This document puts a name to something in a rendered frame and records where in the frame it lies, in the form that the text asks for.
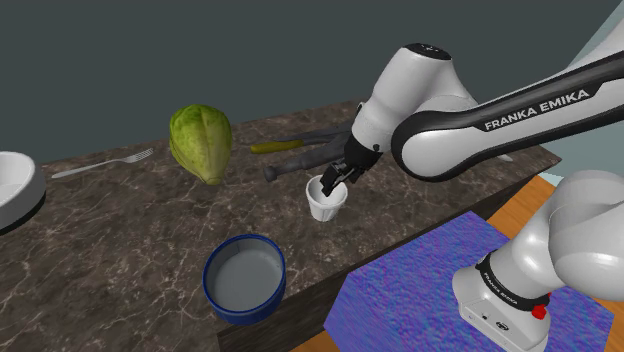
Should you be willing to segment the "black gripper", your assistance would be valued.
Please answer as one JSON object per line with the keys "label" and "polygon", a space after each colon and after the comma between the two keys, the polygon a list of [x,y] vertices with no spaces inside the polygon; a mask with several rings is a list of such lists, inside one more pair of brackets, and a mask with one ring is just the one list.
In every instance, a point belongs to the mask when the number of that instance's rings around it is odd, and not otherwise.
{"label": "black gripper", "polygon": [[342,182],[355,184],[382,155],[382,152],[368,149],[350,135],[344,146],[343,161],[330,163],[320,179],[323,195],[329,197]]}

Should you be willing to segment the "white bowl with black base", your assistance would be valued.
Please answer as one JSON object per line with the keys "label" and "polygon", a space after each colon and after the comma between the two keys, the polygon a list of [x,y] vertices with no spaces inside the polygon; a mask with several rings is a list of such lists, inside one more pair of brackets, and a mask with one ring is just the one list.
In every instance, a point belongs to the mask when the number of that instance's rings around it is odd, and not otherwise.
{"label": "white bowl with black base", "polygon": [[44,174],[31,157],[0,151],[0,233],[29,214],[45,192]]}

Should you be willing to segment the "blue round tin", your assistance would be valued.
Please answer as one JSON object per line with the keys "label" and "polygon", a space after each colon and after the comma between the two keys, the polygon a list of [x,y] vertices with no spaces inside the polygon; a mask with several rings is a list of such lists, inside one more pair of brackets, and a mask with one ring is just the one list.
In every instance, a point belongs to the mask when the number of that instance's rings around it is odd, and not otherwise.
{"label": "blue round tin", "polygon": [[219,318],[234,325],[253,325],[281,303],[286,289],[284,255],[265,236],[232,237],[206,261],[202,286]]}

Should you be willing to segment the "white paper cup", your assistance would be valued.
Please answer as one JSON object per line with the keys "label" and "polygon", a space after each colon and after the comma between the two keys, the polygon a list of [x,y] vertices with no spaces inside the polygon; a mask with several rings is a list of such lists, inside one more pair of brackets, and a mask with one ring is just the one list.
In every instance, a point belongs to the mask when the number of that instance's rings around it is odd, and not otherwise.
{"label": "white paper cup", "polygon": [[321,175],[311,178],[306,184],[305,194],[312,217],[320,222],[328,222],[337,215],[345,204],[348,188],[344,183],[340,183],[329,196],[325,196],[320,180]]}

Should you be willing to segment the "dark grey kitchen tool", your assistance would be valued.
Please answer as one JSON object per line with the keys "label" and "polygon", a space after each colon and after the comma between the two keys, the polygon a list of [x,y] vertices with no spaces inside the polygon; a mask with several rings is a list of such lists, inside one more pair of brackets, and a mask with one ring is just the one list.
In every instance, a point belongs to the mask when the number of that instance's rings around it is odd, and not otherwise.
{"label": "dark grey kitchen tool", "polygon": [[275,181],[280,175],[298,170],[309,170],[344,156],[343,146],[322,146],[310,151],[306,151],[299,156],[278,166],[267,166],[263,169],[263,174],[267,182]]}

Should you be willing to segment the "purple patterned robot stand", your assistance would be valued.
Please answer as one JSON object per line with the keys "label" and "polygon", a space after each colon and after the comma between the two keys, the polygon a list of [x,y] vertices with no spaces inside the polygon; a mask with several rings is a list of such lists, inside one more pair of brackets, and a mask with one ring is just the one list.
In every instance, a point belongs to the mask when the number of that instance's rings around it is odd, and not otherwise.
{"label": "purple patterned robot stand", "polygon": [[472,212],[348,274],[324,328],[341,352],[518,352],[475,328],[511,325],[459,313],[451,279],[507,237]]}

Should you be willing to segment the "green handled kitchen tool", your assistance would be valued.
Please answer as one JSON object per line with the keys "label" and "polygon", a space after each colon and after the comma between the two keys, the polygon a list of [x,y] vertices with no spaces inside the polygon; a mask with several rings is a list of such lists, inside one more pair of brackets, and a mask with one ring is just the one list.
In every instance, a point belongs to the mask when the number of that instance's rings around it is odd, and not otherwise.
{"label": "green handled kitchen tool", "polygon": [[250,146],[253,154],[267,154],[300,148],[307,145],[323,144],[332,141],[335,137],[348,135],[352,121],[346,121],[337,126],[303,132],[293,136],[279,137],[273,141]]}

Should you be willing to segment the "green leafy cabbage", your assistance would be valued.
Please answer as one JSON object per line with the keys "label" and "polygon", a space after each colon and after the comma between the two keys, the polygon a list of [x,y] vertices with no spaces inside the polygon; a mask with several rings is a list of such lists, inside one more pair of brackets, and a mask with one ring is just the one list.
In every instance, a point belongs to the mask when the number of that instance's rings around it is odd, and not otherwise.
{"label": "green leafy cabbage", "polygon": [[222,111],[202,104],[177,110],[169,123],[169,144],[176,161],[205,184],[222,182],[232,149],[231,126]]}

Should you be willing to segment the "silver fork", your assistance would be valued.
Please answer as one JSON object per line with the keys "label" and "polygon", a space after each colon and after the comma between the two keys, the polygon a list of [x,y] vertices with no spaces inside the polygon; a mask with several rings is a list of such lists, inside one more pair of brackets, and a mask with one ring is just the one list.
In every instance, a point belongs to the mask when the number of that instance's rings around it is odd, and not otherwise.
{"label": "silver fork", "polygon": [[75,168],[75,169],[71,169],[71,170],[66,170],[66,171],[62,171],[62,172],[58,172],[56,174],[53,174],[51,176],[52,179],[57,179],[57,178],[62,178],[62,177],[66,177],[66,176],[70,176],[73,174],[77,174],[80,172],[84,172],[90,169],[94,169],[100,166],[104,166],[107,164],[111,164],[111,163],[127,163],[127,164],[131,164],[131,163],[135,163],[138,161],[141,161],[149,156],[151,156],[154,152],[153,148],[149,148],[147,150],[144,150],[142,152],[124,157],[124,158],[119,158],[119,159],[111,159],[111,160],[107,160],[107,161],[103,161],[100,163],[96,163],[96,164],[91,164],[91,165],[87,165],[87,166],[83,166],[83,167],[79,167],[79,168]]}

